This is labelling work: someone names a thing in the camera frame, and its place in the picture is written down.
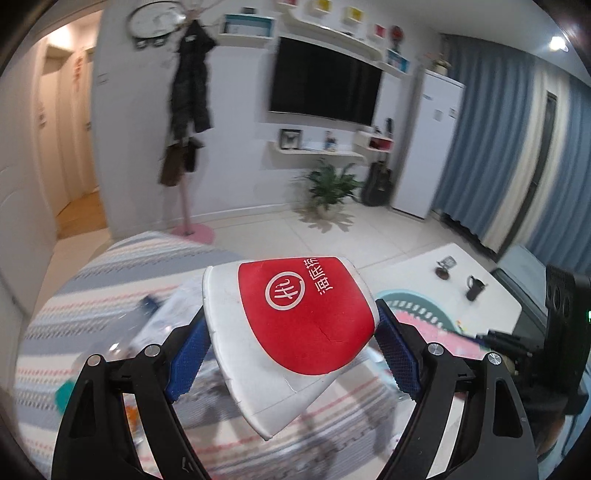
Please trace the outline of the pink coat rack stand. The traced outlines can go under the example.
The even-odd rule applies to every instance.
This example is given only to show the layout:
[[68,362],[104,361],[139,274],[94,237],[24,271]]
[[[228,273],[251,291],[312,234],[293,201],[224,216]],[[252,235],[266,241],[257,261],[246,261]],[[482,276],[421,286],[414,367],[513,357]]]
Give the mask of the pink coat rack stand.
[[190,215],[186,170],[184,167],[190,164],[197,165],[197,144],[188,139],[183,148],[183,160],[181,161],[181,172],[178,180],[182,223],[175,227],[171,233],[186,240],[211,245],[214,240],[214,231],[204,224],[194,223]]

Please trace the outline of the phone stand on coaster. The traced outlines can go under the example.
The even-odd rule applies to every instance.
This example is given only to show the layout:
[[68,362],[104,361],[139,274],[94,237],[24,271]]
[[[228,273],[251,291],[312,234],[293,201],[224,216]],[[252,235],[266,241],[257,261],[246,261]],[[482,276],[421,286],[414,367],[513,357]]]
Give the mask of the phone stand on coaster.
[[437,262],[435,269],[436,275],[443,280],[450,278],[450,271],[457,265],[457,261],[452,256],[447,256],[444,259]]

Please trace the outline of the white lower wall shelf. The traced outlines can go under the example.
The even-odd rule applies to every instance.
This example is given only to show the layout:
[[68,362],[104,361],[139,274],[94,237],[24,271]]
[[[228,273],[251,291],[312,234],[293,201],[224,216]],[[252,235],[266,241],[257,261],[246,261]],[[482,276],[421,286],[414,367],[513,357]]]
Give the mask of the white lower wall shelf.
[[338,151],[329,151],[329,150],[308,150],[308,149],[281,149],[279,144],[276,141],[269,141],[267,143],[267,147],[270,148],[271,151],[279,153],[283,156],[315,156],[315,157],[334,157],[334,158],[341,158],[341,159],[349,159],[354,163],[359,164],[367,164],[367,159],[363,154],[360,154],[355,151],[348,151],[348,150],[338,150]]

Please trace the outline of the blue white box shelf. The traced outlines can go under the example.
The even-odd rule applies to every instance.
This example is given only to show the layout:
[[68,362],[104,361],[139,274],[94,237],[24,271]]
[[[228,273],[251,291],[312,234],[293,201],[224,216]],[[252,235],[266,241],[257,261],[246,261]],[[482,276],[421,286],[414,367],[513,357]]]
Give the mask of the blue white box shelf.
[[221,16],[217,41],[222,46],[263,48],[274,38],[276,19],[253,14]]

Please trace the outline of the light blue plastic basket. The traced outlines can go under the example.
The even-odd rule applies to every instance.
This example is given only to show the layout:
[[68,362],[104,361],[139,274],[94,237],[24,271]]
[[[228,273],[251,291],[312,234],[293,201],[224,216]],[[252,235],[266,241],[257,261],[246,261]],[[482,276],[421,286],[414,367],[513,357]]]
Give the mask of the light blue plastic basket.
[[471,340],[462,325],[453,320],[428,297],[409,290],[380,292],[394,316],[404,324],[415,327],[427,343],[439,343],[457,357],[482,360],[489,349]]

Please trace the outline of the striped woven sofa cover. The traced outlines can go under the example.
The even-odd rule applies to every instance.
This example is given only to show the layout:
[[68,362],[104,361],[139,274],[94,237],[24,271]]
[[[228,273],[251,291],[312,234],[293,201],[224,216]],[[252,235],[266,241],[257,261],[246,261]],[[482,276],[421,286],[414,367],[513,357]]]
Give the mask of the striped woven sofa cover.
[[[51,472],[63,387],[90,348],[112,343],[117,323],[142,299],[164,302],[207,266],[232,261],[231,252],[146,232],[114,244],[45,303],[21,342],[13,393],[20,438],[41,474]],[[242,418],[213,356],[174,408],[214,479],[374,479],[413,410],[386,369],[375,346],[363,349],[303,416],[267,441]]]

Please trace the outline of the red white paper bowl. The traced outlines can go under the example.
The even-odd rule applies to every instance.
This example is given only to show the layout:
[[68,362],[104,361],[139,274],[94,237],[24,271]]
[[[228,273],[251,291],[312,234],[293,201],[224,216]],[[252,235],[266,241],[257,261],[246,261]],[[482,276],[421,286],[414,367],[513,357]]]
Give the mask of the red white paper bowl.
[[366,282],[335,256],[209,266],[202,302],[225,385],[264,440],[349,370],[379,323]]

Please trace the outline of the round wall clock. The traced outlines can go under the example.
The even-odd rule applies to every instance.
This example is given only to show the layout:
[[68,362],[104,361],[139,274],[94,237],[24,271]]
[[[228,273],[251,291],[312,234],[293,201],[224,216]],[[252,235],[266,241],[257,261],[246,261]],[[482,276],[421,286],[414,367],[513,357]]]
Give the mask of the round wall clock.
[[161,47],[186,18],[185,7],[178,1],[140,1],[128,15],[126,28],[137,50]]

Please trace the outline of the brown hanging bag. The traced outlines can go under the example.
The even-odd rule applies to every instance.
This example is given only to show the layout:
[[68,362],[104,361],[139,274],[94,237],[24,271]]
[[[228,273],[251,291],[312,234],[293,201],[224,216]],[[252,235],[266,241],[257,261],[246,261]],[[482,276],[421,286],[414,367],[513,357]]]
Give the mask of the brown hanging bag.
[[165,187],[176,186],[181,179],[184,167],[185,149],[181,142],[175,142],[166,148],[159,183]]

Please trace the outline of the black mug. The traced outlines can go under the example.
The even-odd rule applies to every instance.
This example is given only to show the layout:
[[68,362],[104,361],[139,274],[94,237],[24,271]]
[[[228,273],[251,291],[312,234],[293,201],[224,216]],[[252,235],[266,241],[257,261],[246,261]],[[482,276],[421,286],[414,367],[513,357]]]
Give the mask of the black mug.
[[473,302],[486,289],[487,285],[482,280],[474,276],[469,276],[467,279],[467,287],[468,291],[466,293],[466,298],[470,302]]

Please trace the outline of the green potted plant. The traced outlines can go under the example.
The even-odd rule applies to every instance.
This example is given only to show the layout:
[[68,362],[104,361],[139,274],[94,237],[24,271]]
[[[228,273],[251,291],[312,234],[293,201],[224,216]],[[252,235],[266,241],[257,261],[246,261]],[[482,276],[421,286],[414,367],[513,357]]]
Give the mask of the green potted plant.
[[332,220],[346,200],[355,200],[363,183],[349,172],[353,163],[338,169],[334,164],[318,160],[318,166],[298,179],[308,188],[308,205],[322,220]]

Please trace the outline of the framed butterfly picture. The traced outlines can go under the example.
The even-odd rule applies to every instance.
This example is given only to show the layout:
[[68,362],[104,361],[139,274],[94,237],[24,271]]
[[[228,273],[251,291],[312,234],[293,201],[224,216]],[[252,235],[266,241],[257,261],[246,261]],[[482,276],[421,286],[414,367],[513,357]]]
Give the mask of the framed butterfly picture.
[[300,129],[280,129],[277,145],[280,150],[300,150],[303,132]]

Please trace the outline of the black acoustic guitar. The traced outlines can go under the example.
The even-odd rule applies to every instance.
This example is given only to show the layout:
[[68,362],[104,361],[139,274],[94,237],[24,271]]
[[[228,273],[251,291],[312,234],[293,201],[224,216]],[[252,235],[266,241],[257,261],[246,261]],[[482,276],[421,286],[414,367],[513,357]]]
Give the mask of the black acoustic guitar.
[[389,168],[387,152],[379,153],[377,161],[370,166],[370,171],[361,192],[361,201],[369,207],[384,206],[388,203],[392,189],[392,170]]

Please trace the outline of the white coffee table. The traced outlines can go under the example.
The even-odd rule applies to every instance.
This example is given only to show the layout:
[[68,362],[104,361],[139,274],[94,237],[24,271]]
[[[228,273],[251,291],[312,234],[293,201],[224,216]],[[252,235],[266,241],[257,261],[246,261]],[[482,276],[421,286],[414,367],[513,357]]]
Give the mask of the white coffee table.
[[[452,256],[457,265],[448,280],[440,279],[437,262]],[[466,298],[467,279],[482,280],[486,289],[470,302]],[[362,277],[372,294],[388,290],[409,290],[431,299],[471,337],[490,330],[511,333],[522,312],[520,303],[470,254],[454,243],[400,262],[382,262],[362,269]]]

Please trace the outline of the white room door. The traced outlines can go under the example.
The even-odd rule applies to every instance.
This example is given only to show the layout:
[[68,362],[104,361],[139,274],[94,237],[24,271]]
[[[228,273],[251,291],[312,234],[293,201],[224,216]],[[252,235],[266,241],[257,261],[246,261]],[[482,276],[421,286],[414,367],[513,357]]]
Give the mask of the white room door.
[[38,66],[29,51],[1,78],[1,277],[28,315],[56,244],[38,165]]

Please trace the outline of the white upper wall shelf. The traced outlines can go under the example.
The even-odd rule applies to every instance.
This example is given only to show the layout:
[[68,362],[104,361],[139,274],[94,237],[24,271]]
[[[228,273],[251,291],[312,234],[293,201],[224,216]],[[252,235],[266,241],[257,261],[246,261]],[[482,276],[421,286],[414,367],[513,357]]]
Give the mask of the white upper wall shelf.
[[349,51],[358,50],[363,56],[374,61],[382,70],[394,75],[394,77],[403,78],[409,75],[408,68],[401,69],[394,64],[390,64],[384,51],[371,43],[327,26],[300,19],[291,10],[283,13],[283,22],[290,25],[290,27],[320,35],[322,39],[327,40],[332,45],[345,47]]

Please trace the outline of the blue curtain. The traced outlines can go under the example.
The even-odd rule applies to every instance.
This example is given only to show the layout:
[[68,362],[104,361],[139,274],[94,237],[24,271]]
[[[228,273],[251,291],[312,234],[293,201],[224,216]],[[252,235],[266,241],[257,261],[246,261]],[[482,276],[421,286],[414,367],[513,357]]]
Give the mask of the blue curtain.
[[465,87],[434,208],[495,256],[590,270],[590,87],[532,54],[445,37]]

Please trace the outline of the black hanging jacket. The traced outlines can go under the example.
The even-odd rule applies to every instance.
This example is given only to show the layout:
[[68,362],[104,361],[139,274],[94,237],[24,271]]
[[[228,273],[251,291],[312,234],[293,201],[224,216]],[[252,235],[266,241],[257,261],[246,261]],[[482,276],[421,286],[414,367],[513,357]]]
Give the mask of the black hanging jacket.
[[180,40],[169,100],[170,126],[176,141],[187,137],[190,124],[195,133],[211,129],[206,57],[216,46],[198,20],[190,22]]

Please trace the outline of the black wall television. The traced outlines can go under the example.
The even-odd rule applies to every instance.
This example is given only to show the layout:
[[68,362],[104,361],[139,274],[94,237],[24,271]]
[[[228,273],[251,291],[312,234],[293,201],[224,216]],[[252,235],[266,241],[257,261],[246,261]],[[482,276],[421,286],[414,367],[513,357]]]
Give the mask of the black wall television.
[[276,52],[270,111],[370,126],[383,71],[335,50],[283,37]]

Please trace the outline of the white wall shelf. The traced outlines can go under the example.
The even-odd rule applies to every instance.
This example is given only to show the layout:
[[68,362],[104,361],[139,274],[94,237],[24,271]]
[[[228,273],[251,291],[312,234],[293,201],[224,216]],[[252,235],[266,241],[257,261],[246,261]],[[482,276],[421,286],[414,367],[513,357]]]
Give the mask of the white wall shelf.
[[401,69],[394,64],[390,64],[384,51],[371,43],[327,26],[300,19],[291,10],[283,13],[283,22],[290,25],[290,27],[320,35],[322,39],[327,40],[332,45],[345,47],[349,51],[358,50],[363,56],[374,61],[382,70],[394,75],[394,77],[403,78],[409,75],[408,68]]
[[270,148],[271,151],[279,153],[283,156],[315,156],[315,157],[334,157],[334,158],[341,158],[341,159],[349,159],[354,163],[359,164],[367,164],[367,159],[363,154],[360,154],[355,151],[348,151],[348,150],[338,150],[338,151],[329,151],[329,150],[308,150],[308,149],[281,149],[279,144],[276,141],[269,141],[267,143],[267,147]]

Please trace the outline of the white refrigerator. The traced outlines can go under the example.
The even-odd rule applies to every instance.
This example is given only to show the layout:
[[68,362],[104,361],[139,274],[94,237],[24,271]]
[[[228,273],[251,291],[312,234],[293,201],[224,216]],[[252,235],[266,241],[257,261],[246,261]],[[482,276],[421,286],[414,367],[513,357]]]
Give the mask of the white refrigerator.
[[417,76],[391,207],[425,219],[431,211],[460,117],[464,85],[424,70]]

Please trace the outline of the clear plastic water bottle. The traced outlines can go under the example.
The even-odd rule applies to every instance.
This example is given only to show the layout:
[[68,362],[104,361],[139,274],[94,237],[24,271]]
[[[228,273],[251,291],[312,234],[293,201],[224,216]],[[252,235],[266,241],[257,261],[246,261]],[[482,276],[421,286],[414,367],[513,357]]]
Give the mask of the clear plastic water bottle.
[[177,287],[165,301],[146,296],[117,322],[108,337],[107,358],[131,358],[150,344],[162,345],[178,327],[188,325],[202,306],[202,289],[197,278]]

